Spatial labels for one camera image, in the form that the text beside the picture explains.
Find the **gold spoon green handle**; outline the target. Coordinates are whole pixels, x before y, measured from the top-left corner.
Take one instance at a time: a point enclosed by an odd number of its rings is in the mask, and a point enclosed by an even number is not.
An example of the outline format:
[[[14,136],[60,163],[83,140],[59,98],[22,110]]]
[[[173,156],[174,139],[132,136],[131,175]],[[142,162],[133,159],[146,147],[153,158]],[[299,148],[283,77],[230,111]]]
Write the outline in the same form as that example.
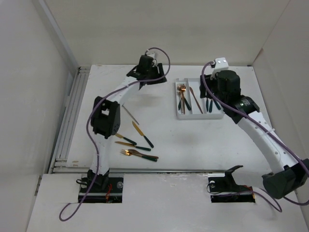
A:
[[[206,98],[205,100],[205,105],[206,105],[206,112],[208,112],[209,111],[209,99],[208,98]]]
[[[221,111],[222,108],[221,108],[221,105],[218,103],[218,101],[213,100],[213,102],[214,102],[216,108],[217,108],[219,111]]]
[[[213,108],[213,99],[210,99],[208,112],[211,113]]]

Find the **rose gold knife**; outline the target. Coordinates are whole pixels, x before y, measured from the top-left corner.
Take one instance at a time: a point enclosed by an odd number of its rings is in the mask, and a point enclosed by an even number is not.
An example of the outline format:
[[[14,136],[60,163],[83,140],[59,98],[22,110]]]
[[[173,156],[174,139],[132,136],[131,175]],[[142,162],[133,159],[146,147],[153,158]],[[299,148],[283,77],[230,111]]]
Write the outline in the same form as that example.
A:
[[[200,106],[200,104],[199,104],[199,102],[198,102],[198,100],[197,100],[197,98],[196,98],[196,96],[194,94],[193,89],[191,87],[189,87],[189,90],[190,90],[190,92],[191,92],[191,94],[192,94],[192,96],[193,96],[193,98],[194,98],[194,100],[196,102],[196,105],[197,105],[199,111],[201,112],[201,114],[203,114],[202,108],[201,108],[201,106]]]

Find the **rose gold fork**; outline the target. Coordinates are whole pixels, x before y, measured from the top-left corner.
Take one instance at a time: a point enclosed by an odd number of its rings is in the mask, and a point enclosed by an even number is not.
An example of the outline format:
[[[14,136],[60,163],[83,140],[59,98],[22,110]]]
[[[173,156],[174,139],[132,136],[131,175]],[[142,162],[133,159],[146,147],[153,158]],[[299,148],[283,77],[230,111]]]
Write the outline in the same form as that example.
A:
[[[177,85],[177,91],[180,96],[180,103],[181,103],[181,113],[184,115],[185,114],[185,108],[189,109],[188,107],[188,102],[184,96],[184,93],[186,91],[186,85],[184,83],[178,84]]]

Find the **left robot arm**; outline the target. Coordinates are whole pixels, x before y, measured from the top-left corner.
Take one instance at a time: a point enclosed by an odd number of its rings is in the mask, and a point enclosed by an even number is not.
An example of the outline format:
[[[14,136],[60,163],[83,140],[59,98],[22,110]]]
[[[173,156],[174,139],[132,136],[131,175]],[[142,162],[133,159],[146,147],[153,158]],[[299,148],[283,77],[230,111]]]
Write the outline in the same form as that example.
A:
[[[105,141],[116,135],[120,128],[121,106],[144,85],[166,82],[162,63],[156,60],[156,53],[144,54],[138,65],[130,70],[116,90],[105,97],[97,96],[87,125],[92,127],[94,136],[86,129],[95,146],[93,163],[87,172],[87,178],[96,191],[104,191],[108,186],[109,155]]]

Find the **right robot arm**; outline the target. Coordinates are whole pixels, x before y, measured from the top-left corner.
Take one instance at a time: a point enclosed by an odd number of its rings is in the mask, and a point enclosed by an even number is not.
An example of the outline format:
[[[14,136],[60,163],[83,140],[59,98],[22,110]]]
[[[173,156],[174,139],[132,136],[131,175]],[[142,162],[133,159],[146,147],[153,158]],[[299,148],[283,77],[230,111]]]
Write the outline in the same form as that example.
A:
[[[255,101],[241,93],[240,77],[235,71],[202,73],[199,89],[201,98],[209,97],[218,102],[225,115],[247,133],[270,166],[267,174],[254,170],[242,174],[239,171],[242,165],[236,165],[223,176],[212,176],[209,183],[216,192],[243,192],[257,187],[274,199],[286,199],[305,184],[309,177],[309,160],[300,159],[279,139]]]

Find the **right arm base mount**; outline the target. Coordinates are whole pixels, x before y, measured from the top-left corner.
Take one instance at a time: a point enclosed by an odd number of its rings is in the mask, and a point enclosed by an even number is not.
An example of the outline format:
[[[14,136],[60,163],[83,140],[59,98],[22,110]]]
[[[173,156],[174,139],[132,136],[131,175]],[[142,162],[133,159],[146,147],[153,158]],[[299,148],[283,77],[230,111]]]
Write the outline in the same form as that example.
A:
[[[212,203],[255,203],[253,188],[246,185],[238,185],[232,173],[242,168],[236,165],[224,173],[208,174],[207,192],[211,195]]]

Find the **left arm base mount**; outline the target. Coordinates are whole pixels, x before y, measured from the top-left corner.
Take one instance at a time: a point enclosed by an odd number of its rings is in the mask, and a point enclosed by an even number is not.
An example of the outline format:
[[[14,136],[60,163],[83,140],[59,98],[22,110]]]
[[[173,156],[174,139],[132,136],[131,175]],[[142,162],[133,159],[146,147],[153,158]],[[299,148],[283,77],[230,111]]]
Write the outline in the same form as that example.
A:
[[[78,203],[80,203],[89,189],[91,181],[87,177],[77,179],[80,185]],[[102,185],[94,183],[83,203],[122,203],[124,175],[111,174],[103,181]]]

